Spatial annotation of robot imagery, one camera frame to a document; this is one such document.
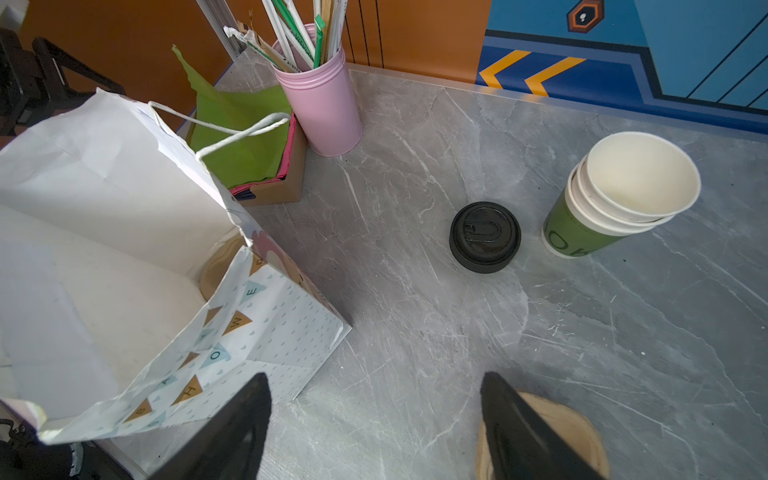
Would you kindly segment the cartoon paper gift bag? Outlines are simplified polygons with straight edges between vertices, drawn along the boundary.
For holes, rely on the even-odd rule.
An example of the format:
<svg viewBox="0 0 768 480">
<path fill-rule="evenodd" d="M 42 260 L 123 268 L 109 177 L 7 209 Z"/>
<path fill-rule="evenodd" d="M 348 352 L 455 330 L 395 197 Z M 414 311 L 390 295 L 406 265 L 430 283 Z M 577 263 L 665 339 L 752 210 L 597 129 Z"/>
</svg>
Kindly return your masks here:
<svg viewBox="0 0 768 480">
<path fill-rule="evenodd" d="M 259 373 L 292 400 L 350 331 L 160 111 L 100 90 L 2 149 L 1 400 L 45 444 L 206 420 Z"/>
</svg>

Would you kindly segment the stack of paper cups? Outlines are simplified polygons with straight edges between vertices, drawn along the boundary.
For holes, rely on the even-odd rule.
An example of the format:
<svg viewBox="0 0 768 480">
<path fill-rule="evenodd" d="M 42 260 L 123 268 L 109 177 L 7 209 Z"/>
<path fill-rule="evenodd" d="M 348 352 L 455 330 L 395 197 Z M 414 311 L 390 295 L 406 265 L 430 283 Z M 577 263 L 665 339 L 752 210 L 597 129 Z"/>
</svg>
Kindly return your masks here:
<svg viewBox="0 0 768 480">
<path fill-rule="evenodd" d="M 672 142 L 620 132 L 597 142 L 569 174 L 542 227 L 545 246 L 581 258 L 653 230 L 695 204 L 701 178 Z"/>
</svg>

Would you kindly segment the black cup lid stack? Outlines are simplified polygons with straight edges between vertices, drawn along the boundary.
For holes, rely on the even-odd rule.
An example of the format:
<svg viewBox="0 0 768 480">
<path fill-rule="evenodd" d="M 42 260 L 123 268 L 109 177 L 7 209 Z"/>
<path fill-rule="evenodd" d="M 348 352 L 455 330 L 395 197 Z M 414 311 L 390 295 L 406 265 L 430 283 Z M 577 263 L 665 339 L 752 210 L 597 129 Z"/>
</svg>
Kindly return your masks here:
<svg viewBox="0 0 768 480">
<path fill-rule="evenodd" d="M 488 201 L 462 208 L 449 231 L 454 258 L 464 268 L 479 274 L 504 269 L 517 254 L 521 241 L 516 217 L 504 206 Z"/>
</svg>

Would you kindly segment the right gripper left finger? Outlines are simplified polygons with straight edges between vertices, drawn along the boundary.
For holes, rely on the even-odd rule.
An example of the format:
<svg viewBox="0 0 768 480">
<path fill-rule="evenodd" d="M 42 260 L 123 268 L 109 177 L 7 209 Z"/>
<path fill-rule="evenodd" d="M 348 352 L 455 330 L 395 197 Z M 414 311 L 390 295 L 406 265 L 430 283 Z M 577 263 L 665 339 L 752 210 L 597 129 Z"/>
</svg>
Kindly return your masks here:
<svg viewBox="0 0 768 480">
<path fill-rule="evenodd" d="M 212 417 L 153 479 L 255 479 L 272 410 L 267 375 L 259 373 Z"/>
</svg>

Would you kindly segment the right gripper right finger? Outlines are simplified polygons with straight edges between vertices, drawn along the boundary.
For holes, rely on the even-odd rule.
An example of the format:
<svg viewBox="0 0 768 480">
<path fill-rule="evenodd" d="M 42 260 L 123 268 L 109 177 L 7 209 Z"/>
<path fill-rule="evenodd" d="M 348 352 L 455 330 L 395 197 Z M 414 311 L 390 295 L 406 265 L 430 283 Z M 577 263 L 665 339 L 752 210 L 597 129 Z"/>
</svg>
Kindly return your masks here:
<svg viewBox="0 0 768 480">
<path fill-rule="evenodd" d="M 603 479 L 498 373 L 480 388 L 495 479 Z"/>
</svg>

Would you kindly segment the pulp cup carrier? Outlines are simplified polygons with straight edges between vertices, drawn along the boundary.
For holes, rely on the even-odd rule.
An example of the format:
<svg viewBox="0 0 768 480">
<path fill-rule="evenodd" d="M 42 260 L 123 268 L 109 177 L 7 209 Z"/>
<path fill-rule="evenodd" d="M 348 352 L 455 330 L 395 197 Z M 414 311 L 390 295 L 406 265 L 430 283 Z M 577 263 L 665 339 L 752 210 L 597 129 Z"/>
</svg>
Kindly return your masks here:
<svg viewBox="0 0 768 480">
<path fill-rule="evenodd" d="M 577 411 L 527 392 L 522 399 L 582 460 L 603 479 L 610 476 L 610 466 L 604 444 L 592 423 Z M 495 479 L 484 422 L 480 423 L 476 449 L 476 478 Z"/>
<path fill-rule="evenodd" d="M 215 294 L 240 248 L 245 245 L 245 240 L 241 236 L 232 237 L 224 242 L 204 265 L 200 275 L 199 290 L 205 301 Z"/>
</svg>

